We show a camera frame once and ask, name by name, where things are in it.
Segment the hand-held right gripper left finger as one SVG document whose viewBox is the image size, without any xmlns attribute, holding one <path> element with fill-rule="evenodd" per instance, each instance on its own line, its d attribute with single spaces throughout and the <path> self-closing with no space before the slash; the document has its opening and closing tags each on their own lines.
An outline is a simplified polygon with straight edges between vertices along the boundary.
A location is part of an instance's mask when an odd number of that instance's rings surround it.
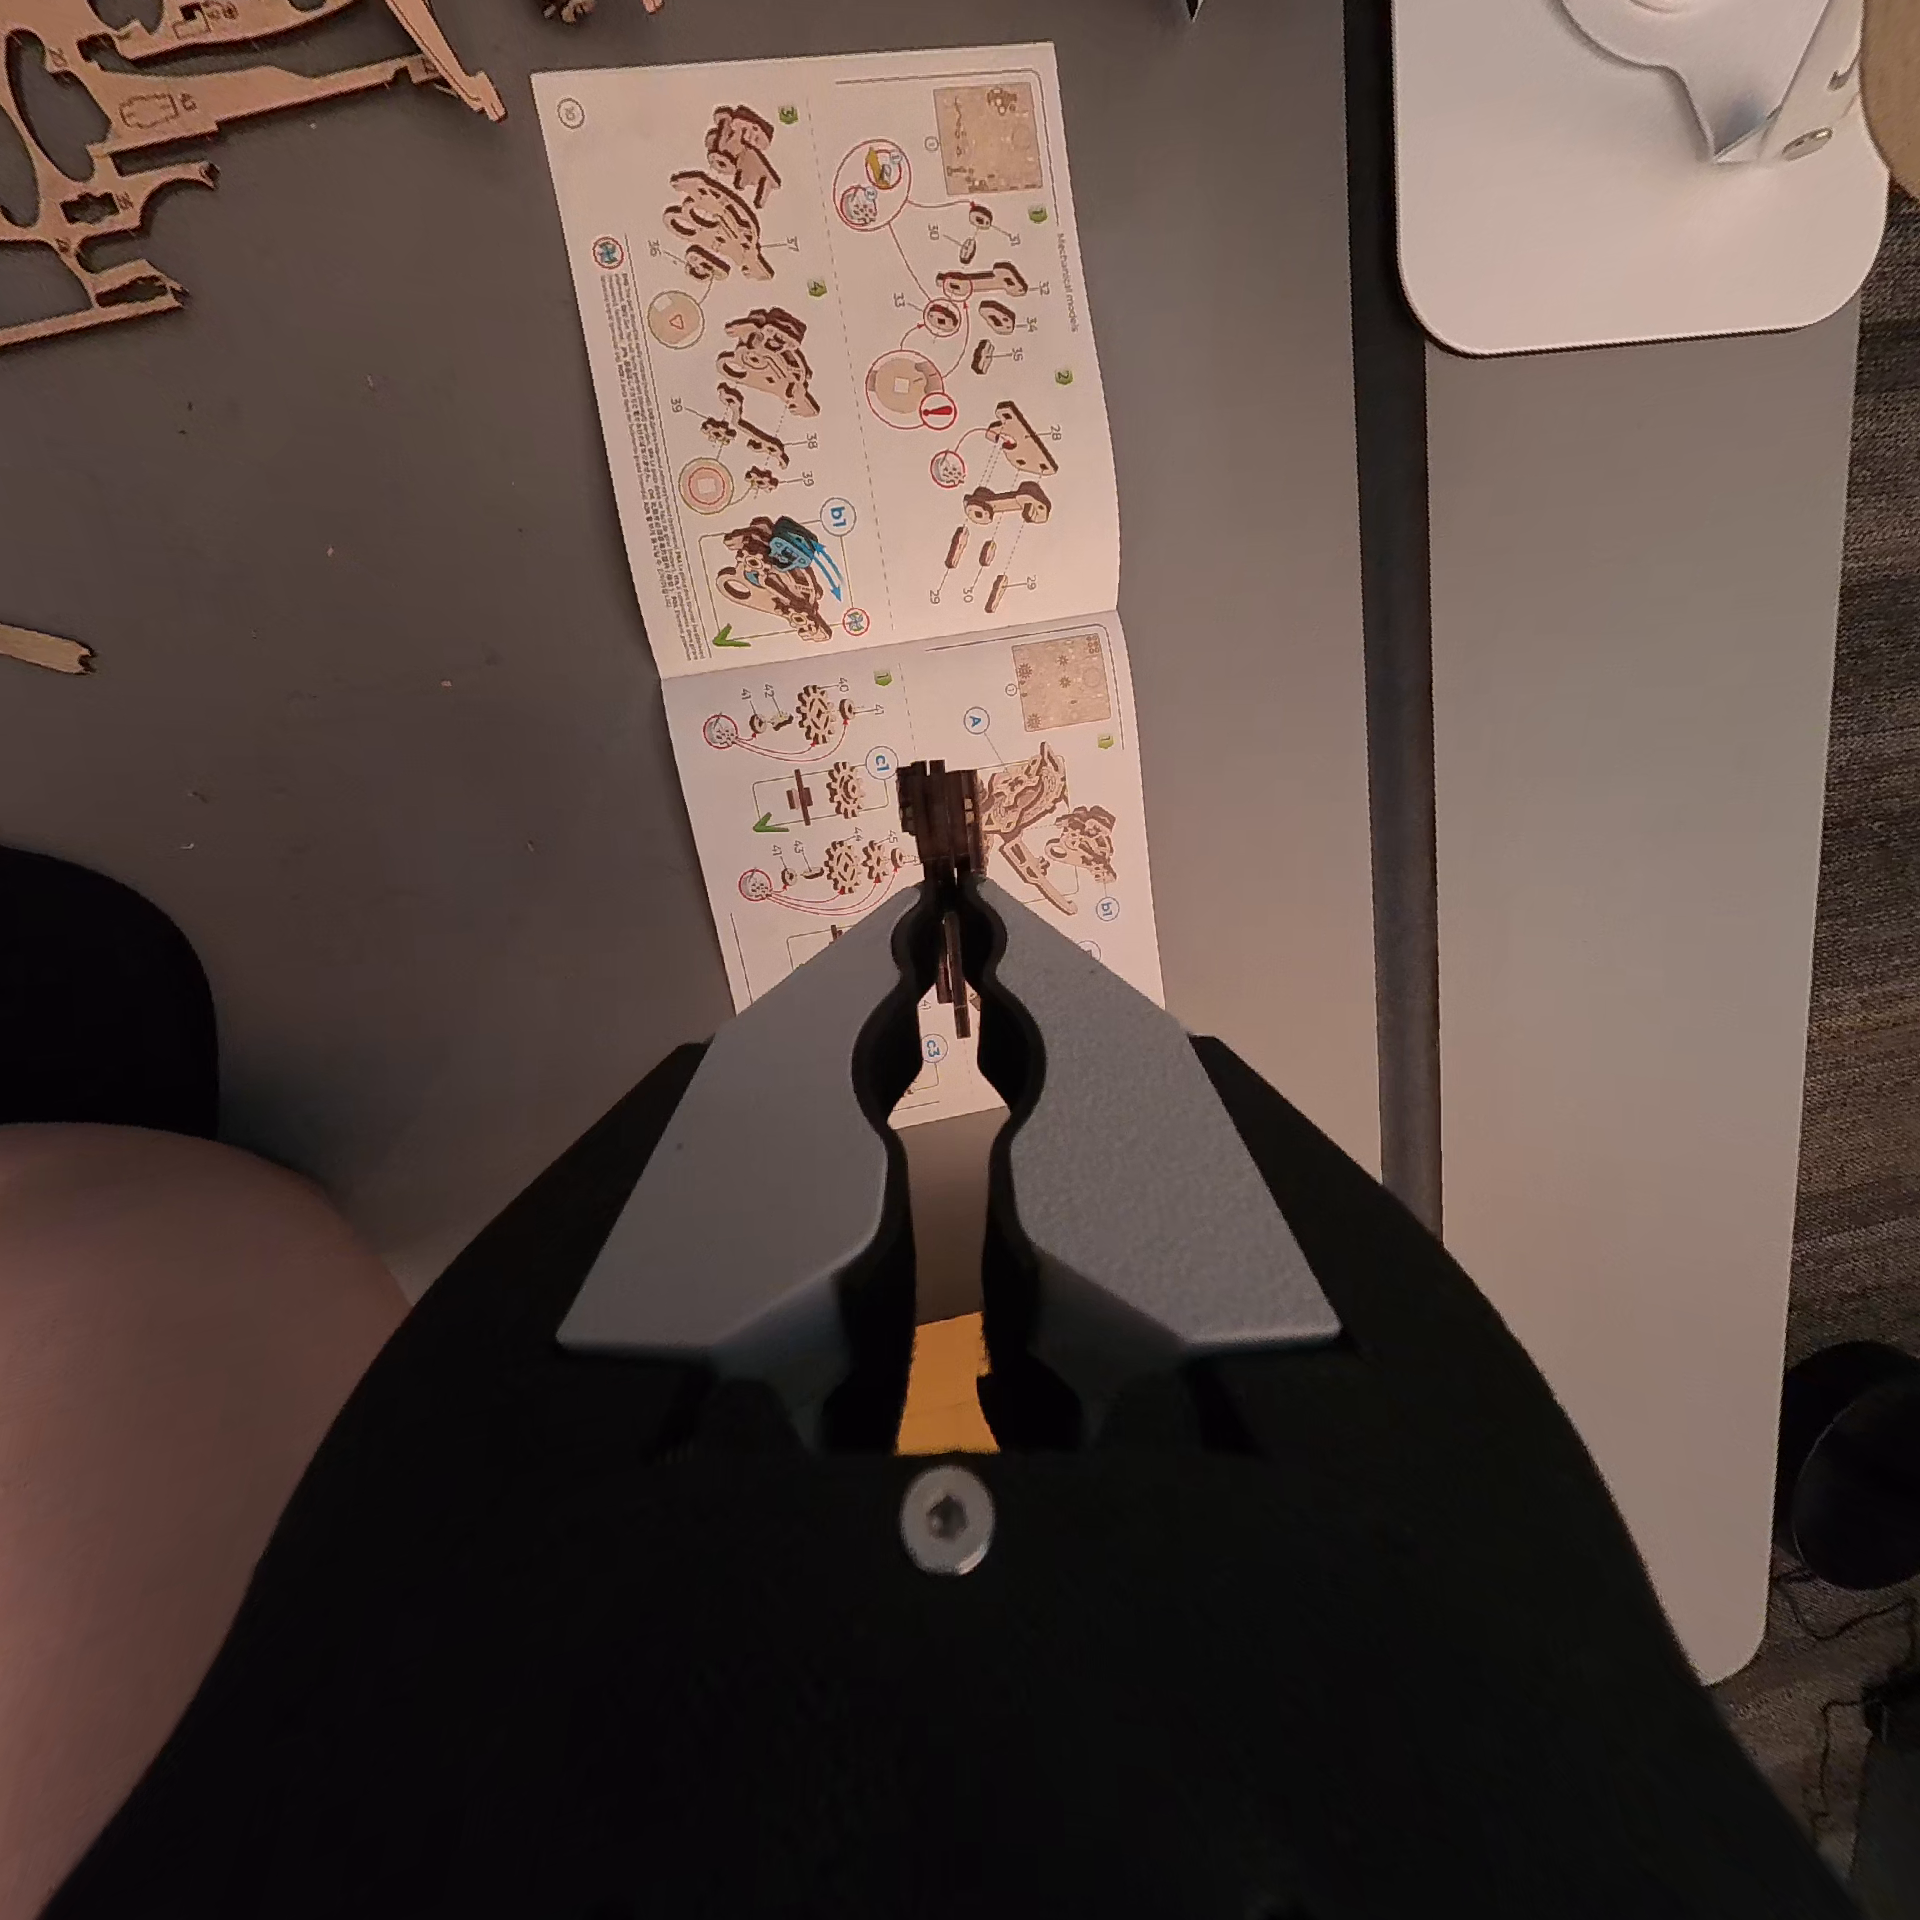
<svg viewBox="0 0 1920 1920">
<path fill-rule="evenodd" d="M 904 1150 L 942 915 L 888 896 L 726 1022 L 582 1290 L 574 1352 L 757 1381 L 824 1448 L 891 1451 L 916 1325 Z"/>
</svg>

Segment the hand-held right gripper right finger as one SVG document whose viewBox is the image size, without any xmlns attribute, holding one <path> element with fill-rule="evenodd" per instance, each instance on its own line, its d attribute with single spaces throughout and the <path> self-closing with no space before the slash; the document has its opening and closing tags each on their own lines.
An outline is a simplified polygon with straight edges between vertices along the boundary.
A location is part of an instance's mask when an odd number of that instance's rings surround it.
<svg viewBox="0 0 1920 1920">
<path fill-rule="evenodd" d="M 1078 1448 L 1138 1378 L 1310 1350 L 1340 1318 L 1194 1037 L 1156 1002 L 968 879 L 992 1142 L 978 1398 L 1000 1448 Z"/>
</svg>

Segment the small wooden model assembly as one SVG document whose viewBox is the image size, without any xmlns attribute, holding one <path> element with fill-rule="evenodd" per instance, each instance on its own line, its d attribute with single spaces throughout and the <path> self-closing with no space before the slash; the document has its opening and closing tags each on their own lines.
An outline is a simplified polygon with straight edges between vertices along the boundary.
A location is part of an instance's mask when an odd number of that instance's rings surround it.
<svg viewBox="0 0 1920 1920">
<path fill-rule="evenodd" d="M 973 771 L 950 771 L 942 758 L 907 763 L 895 781 L 903 830 L 919 853 L 924 894 L 938 910 L 932 963 L 935 995 L 950 1012 L 958 1039 L 973 1035 L 967 973 L 967 911 L 987 871 Z"/>
</svg>

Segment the punched wooden parts sheet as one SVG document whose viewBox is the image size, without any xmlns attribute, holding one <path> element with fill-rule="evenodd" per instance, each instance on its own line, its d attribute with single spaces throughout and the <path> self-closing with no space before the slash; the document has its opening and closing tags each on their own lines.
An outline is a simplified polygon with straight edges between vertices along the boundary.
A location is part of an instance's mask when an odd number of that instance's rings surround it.
<svg viewBox="0 0 1920 1920">
<path fill-rule="evenodd" d="M 124 320 L 173 312 L 186 287 L 148 259 L 100 261 L 108 243 L 142 236 L 150 206 L 175 187 L 218 186 L 205 157 L 178 157 L 228 125 L 388 88 L 395 82 L 439 86 L 470 111 L 498 122 L 504 104 L 482 70 L 468 69 L 428 2 L 388 2 L 406 52 L 371 63 L 302 74 L 269 60 L 188 69 L 196 58 L 256 52 L 350 12 L 347 2 L 162 2 L 154 19 L 110 21 L 88 2 L 14 2 L 4 28 L 4 125 L 31 166 L 30 216 L 4 212 L 4 250 L 47 254 L 78 285 L 82 304 L 2 326 L 4 351 Z M 79 168 L 34 132 L 16 82 L 19 45 L 38 55 L 51 79 L 76 82 L 103 116 L 103 134 L 85 147 Z"/>
</svg>

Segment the yellow plastic bin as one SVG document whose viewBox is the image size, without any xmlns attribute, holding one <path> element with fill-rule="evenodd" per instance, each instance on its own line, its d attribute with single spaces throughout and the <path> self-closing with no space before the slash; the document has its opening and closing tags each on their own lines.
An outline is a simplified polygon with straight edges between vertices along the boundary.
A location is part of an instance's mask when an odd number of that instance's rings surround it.
<svg viewBox="0 0 1920 1920">
<path fill-rule="evenodd" d="M 983 1338 L 983 1311 L 960 1311 L 914 1327 L 895 1432 L 901 1456 L 999 1451 L 976 1392 L 987 1373 Z"/>
</svg>

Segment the person's leg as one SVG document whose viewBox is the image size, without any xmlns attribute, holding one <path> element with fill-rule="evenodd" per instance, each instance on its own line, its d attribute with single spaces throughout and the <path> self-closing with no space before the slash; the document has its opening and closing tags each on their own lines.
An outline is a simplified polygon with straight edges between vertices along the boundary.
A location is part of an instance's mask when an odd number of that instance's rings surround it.
<svg viewBox="0 0 1920 1920">
<path fill-rule="evenodd" d="M 38 1914 L 173 1732 L 404 1311 L 285 1167 L 132 1126 L 4 1128 L 4 1915 Z"/>
</svg>

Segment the black wrist rest pad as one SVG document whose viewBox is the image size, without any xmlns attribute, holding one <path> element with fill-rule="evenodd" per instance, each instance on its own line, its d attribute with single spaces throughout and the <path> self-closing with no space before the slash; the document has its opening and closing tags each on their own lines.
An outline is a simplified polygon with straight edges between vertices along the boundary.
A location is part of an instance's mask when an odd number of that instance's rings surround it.
<svg viewBox="0 0 1920 1920">
<path fill-rule="evenodd" d="M 218 1008 L 181 927 L 118 879 L 2 851 L 2 1123 L 220 1133 Z"/>
</svg>

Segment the paper instruction booklet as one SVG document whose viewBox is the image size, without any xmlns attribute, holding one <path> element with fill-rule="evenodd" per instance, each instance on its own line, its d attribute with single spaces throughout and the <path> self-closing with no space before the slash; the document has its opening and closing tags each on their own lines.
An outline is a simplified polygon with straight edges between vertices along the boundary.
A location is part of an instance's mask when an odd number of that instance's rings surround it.
<svg viewBox="0 0 1920 1920">
<path fill-rule="evenodd" d="M 736 1008 L 987 875 L 1163 1002 L 1114 437 L 1048 40 L 533 79 Z"/>
</svg>

